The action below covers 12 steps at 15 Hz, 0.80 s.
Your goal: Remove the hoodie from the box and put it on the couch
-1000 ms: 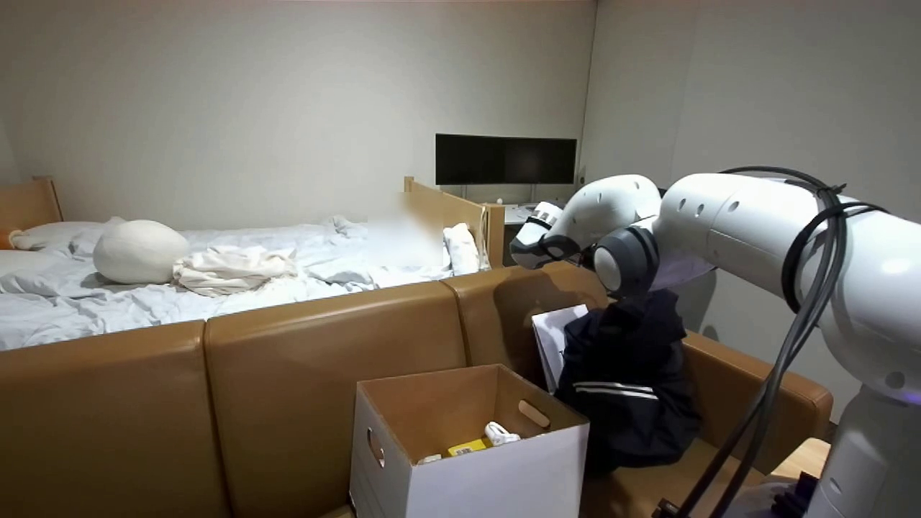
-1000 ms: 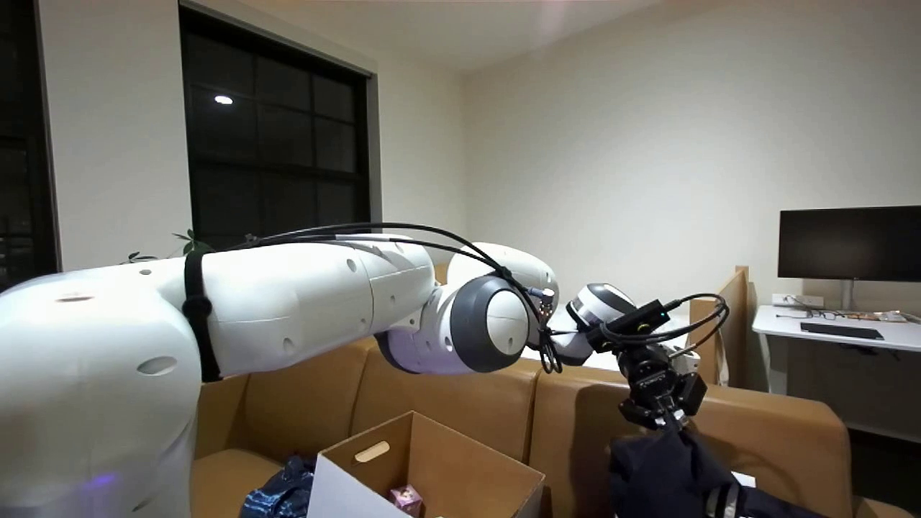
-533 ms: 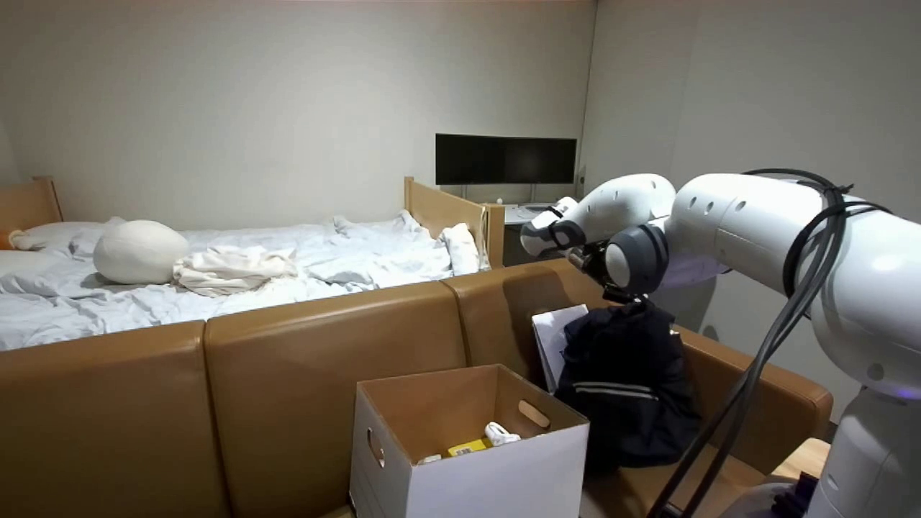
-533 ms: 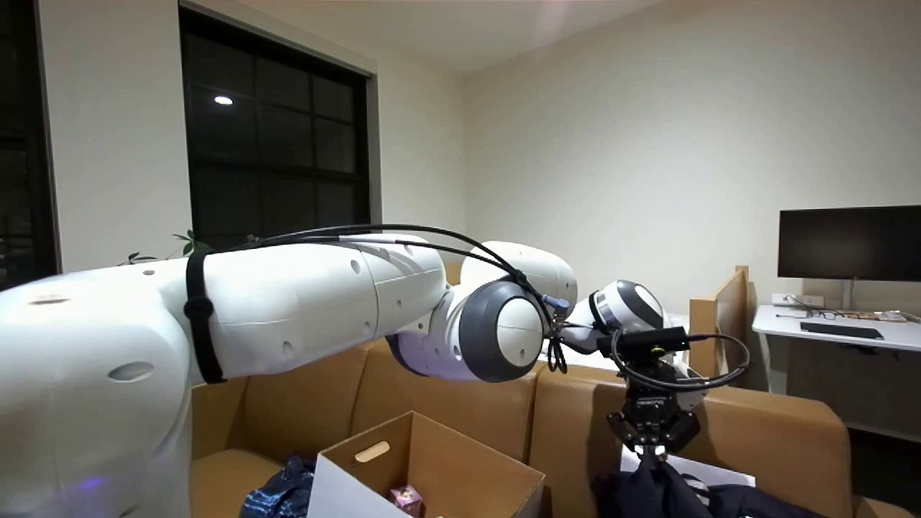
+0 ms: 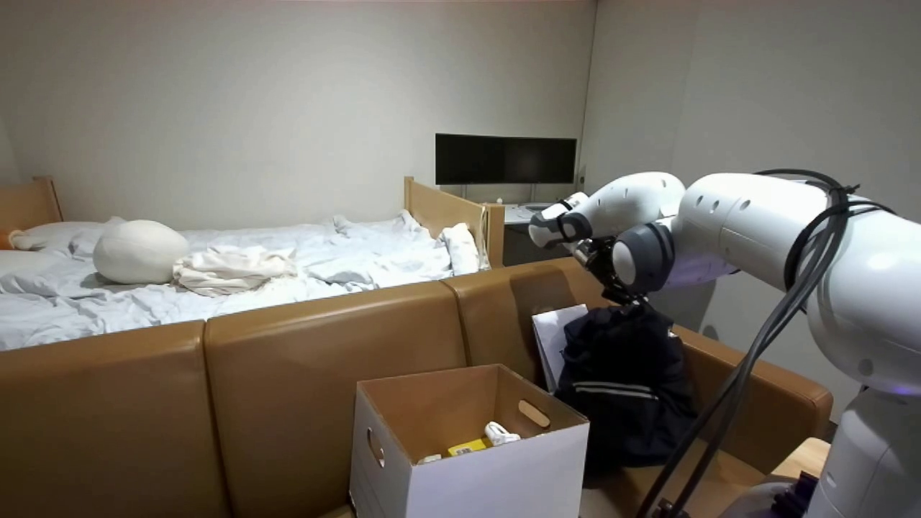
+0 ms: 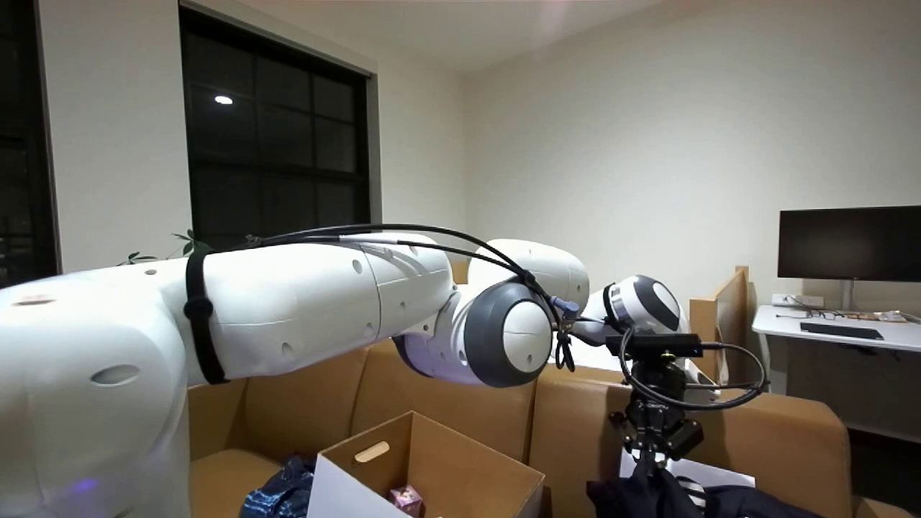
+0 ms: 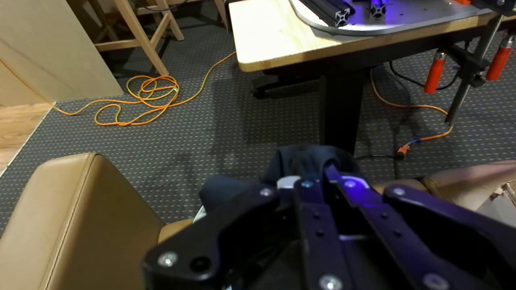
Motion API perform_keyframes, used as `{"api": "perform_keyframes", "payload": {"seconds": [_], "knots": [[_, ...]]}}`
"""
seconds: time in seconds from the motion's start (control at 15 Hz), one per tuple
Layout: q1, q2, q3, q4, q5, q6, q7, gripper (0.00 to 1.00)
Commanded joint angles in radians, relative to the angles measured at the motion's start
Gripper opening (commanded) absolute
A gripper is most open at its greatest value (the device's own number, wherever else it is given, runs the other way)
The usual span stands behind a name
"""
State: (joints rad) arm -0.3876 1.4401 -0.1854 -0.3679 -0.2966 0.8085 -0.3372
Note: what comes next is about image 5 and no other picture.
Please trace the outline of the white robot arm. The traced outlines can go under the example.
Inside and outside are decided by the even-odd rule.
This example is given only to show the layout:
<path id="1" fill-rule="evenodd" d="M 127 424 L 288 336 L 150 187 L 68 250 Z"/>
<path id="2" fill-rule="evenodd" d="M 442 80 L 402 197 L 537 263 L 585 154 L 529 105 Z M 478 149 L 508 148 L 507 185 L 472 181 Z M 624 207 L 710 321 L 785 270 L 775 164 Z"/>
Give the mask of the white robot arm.
<path id="1" fill-rule="evenodd" d="M 792 316 L 858 384 L 802 518 L 921 518 L 921 226 L 814 171 L 619 177 L 526 226 L 606 290 L 645 300 L 723 277 L 776 290 L 746 358 L 703 415 L 724 433 L 759 354 Z"/>

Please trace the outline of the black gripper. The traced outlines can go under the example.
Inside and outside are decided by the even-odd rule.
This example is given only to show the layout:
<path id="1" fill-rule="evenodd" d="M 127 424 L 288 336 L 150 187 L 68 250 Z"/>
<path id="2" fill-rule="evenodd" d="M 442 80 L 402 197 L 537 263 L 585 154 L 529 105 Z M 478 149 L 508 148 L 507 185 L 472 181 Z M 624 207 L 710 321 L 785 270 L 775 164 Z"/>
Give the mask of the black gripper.
<path id="1" fill-rule="evenodd" d="M 611 302 L 624 302 L 624 287 L 612 273 L 611 263 L 612 241 L 611 240 L 582 240 L 572 249 L 572 257 L 592 273 L 592 279 L 602 285 L 602 297 Z"/>

